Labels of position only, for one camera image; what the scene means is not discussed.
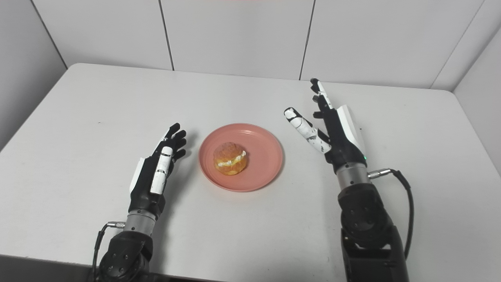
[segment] black arm joint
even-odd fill
[[[99,264],[99,281],[132,281],[149,271],[153,240],[140,232],[123,231],[110,240]]]
[[[338,195],[341,225],[363,248],[382,248],[390,242],[393,226],[376,187],[369,183],[349,186]]]

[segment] robotic hand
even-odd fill
[[[186,145],[186,132],[179,131],[180,128],[178,123],[171,126],[153,154],[140,159],[131,183],[127,221],[108,222],[98,234],[93,262],[94,281],[148,281],[149,261],[153,255],[151,234],[165,206],[165,182],[176,160],[186,154],[181,149]],[[97,250],[108,226],[124,228],[124,231],[111,239],[96,275]]]
[[[322,84],[311,79],[313,97],[320,111],[314,118],[324,120],[327,134],[302,117],[294,108],[284,112],[294,128],[334,167],[341,193],[341,245],[348,282],[409,281],[405,259],[410,247],[414,208],[410,186],[400,171],[382,169],[367,173],[367,159],[360,129],[348,106],[332,107]],[[393,173],[409,197],[409,232],[405,251],[397,228],[386,212],[371,179]]]

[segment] robot finger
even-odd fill
[[[170,139],[170,138],[172,138],[172,136],[174,135],[174,133],[178,132],[180,129],[181,129],[181,125],[178,122],[176,122],[175,124],[173,124],[169,128],[169,131],[165,135],[164,139]]]
[[[301,114],[294,108],[290,107],[284,111],[287,120],[294,126],[294,128],[301,134],[301,136],[310,143],[317,151],[325,154],[332,149],[329,144],[329,138],[318,128],[307,121]]]
[[[185,138],[185,137],[186,137],[186,131],[185,131],[185,130],[181,130],[181,131],[179,131],[178,133],[176,133],[176,134],[172,137],[172,139],[174,139],[174,140],[181,140],[181,139],[183,139],[183,138]]]
[[[176,151],[186,145],[186,139],[176,141]]]
[[[174,161],[177,161],[178,159],[184,157],[184,155],[186,155],[186,150],[185,149],[181,149],[179,151],[177,151],[175,154],[174,154]]]

